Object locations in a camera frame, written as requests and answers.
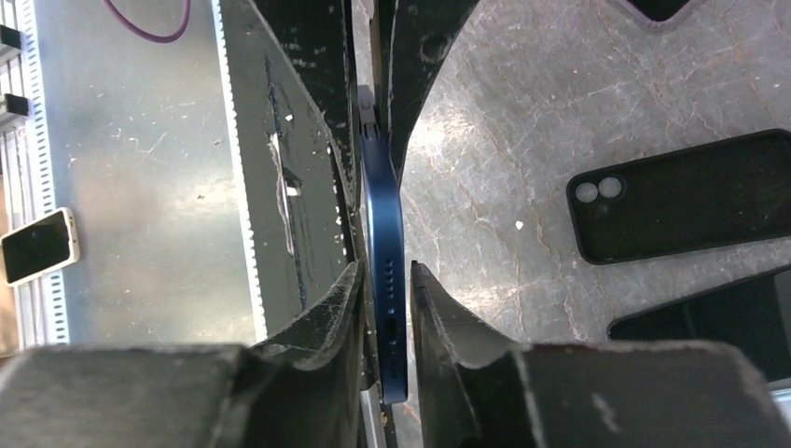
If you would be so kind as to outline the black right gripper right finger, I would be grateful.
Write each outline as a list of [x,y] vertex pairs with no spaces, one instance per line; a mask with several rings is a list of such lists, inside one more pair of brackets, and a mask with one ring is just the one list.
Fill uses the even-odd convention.
[[427,447],[786,447],[759,370],[706,341],[517,343],[422,263],[410,309]]

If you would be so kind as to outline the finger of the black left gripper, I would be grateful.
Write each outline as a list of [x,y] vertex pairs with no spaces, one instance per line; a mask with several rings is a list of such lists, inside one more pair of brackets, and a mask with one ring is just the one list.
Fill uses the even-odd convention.
[[428,94],[478,4],[478,0],[378,3],[378,114],[398,180]]
[[357,80],[352,3],[254,1],[329,131],[345,202],[359,207]]

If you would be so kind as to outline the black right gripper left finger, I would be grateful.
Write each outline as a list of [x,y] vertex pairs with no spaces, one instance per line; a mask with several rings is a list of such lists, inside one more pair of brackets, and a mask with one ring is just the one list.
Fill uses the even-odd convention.
[[5,447],[354,447],[365,269],[241,344],[52,345],[1,370]]

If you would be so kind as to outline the black smartphone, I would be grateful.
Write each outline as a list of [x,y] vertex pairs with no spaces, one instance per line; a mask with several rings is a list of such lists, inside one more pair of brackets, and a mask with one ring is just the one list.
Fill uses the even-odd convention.
[[670,301],[609,325],[613,341],[705,340],[739,348],[768,382],[790,378],[790,268]]

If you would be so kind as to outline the blue smartphone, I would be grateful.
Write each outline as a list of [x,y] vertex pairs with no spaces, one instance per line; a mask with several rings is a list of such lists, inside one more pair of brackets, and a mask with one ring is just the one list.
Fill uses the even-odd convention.
[[357,87],[362,184],[367,214],[382,402],[408,397],[406,275],[402,205],[388,135],[380,125],[374,94]]

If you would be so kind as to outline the black phone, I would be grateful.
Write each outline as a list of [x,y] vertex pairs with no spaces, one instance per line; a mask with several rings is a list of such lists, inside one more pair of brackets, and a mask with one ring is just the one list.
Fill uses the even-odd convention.
[[605,265],[790,234],[790,133],[770,129],[572,177],[582,259]]

